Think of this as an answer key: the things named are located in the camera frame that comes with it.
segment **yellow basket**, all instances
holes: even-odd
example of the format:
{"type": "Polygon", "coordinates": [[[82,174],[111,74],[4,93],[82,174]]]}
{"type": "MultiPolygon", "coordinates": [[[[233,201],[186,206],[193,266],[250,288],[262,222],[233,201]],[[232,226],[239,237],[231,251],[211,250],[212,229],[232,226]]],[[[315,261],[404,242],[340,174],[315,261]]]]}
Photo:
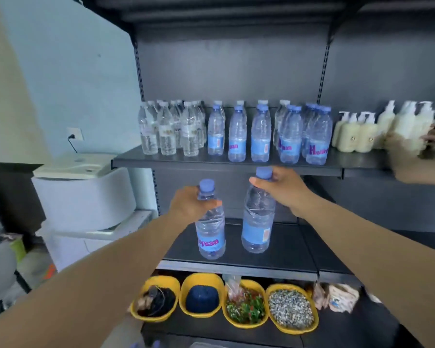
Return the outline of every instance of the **yellow basket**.
{"type": "Polygon", "coordinates": [[[145,322],[163,322],[165,320],[167,320],[167,318],[169,316],[171,316],[171,314],[173,313],[173,311],[176,309],[177,307],[177,303],[179,301],[179,295],[180,295],[180,283],[179,281],[171,276],[153,276],[150,277],[145,284],[143,285],[142,289],[140,290],[140,294],[139,297],[145,293],[148,292],[148,289],[151,286],[158,286],[158,287],[162,287],[162,288],[169,288],[170,290],[172,290],[174,292],[174,294],[176,295],[176,300],[174,302],[173,308],[171,310],[169,310],[166,314],[164,314],[163,316],[158,316],[158,317],[148,317],[148,316],[140,316],[139,314],[137,314],[137,311],[135,311],[135,307],[137,304],[137,299],[134,300],[131,303],[131,306],[129,308],[131,314],[133,317],[135,317],[136,319],[145,321],[145,322]]]}
{"type": "Polygon", "coordinates": [[[227,287],[224,290],[224,300],[222,302],[222,312],[224,313],[225,318],[227,319],[228,322],[230,322],[232,325],[234,325],[235,327],[238,328],[255,328],[258,326],[261,326],[262,324],[264,324],[269,317],[269,304],[268,304],[268,297],[266,295],[266,293],[264,292],[264,288],[261,287],[261,285],[258,282],[252,281],[252,280],[241,280],[240,284],[248,289],[251,290],[256,290],[259,293],[261,293],[262,298],[264,300],[264,311],[266,311],[264,317],[262,318],[261,322],[259,323],[238,323],[233,321],[230,317],[229,314],[227,314],[227,309],[225,307],[225,303],[227,302],[227,287]]]}
{"type": "Polygon", "coordinates": [[[207,317],[213,316],[215,313],[221,309],[223,299],[225,295],[224,283],[221,280],[221,277],[214,273],[193,273],[188,276],[185,281],[182,283],[182,287],[180,288],[180,297],[179,297],[179,305],[180,309],[187,315],[197,317],[199,319],[204,319],[207,317]],[[192,313],[186,309],[186,298],[188,292],[193,286],[202,285],[202,286],[211,286],[216,288],[217,293],[219,294],[219,305],[215,310],[209,313],[192,313]]]}
{"type": "Polygon", "coordinates": [[[305,292],[305,290],[303,288],[295,286],[294,284],[283,284],[283,283],[272,284],[266,290],[266,297],[268,299],[268,303],[269,303],[269,294],[271,294],[272,292],[274,292],[276,290],[296,290],[296,291],[300,292],[302,295],[304,295],[304,297],[306,299],[308,299],[309,304],[311,305],[311,310],[313,311],[314,321],[310,327],[307,327],[307,328],[302,329],[302,330],[298,330],[295,328],[283,327],[277,323],[276,319],[272,316],[272,313],[269,310],[269,317],[271,318],[271,321],[274,323],[274,325],[283,333],[288,333],[288,334],[303,334],[303,333],[314,331],[317,328],[317,325],[319,325],[319,315],[317,314],[317,309],[316,309],[316,306],[314,305],[314,301],[305,292]]]}

